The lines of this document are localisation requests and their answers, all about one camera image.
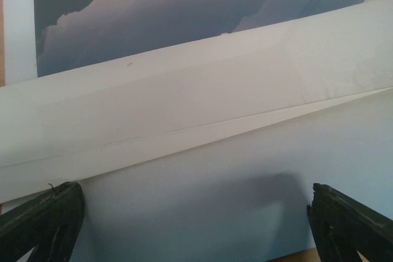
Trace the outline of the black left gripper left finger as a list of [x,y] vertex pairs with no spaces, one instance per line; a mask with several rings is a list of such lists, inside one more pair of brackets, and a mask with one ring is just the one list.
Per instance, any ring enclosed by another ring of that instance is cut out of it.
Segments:
[[1,261],[69,261],[85,215],[77,182],[52,187],[1,215]]

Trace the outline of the white mat board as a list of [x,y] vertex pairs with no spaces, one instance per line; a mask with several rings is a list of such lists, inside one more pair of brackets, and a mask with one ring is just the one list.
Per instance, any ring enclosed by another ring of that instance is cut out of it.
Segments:
[[34,0],[2,7],[2,202],[392,87],[392,0],[42,77]]

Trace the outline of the landscape photo with white mat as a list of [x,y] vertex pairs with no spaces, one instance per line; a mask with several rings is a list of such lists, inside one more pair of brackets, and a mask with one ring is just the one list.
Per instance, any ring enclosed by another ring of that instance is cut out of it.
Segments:
[[34,0],[38,76],[368,0]]

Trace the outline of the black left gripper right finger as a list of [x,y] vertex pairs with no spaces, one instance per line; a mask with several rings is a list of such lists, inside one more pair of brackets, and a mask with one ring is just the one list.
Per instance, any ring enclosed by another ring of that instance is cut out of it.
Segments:
[[392,220],[325,184],[306,208],[321,261],[392,261]]

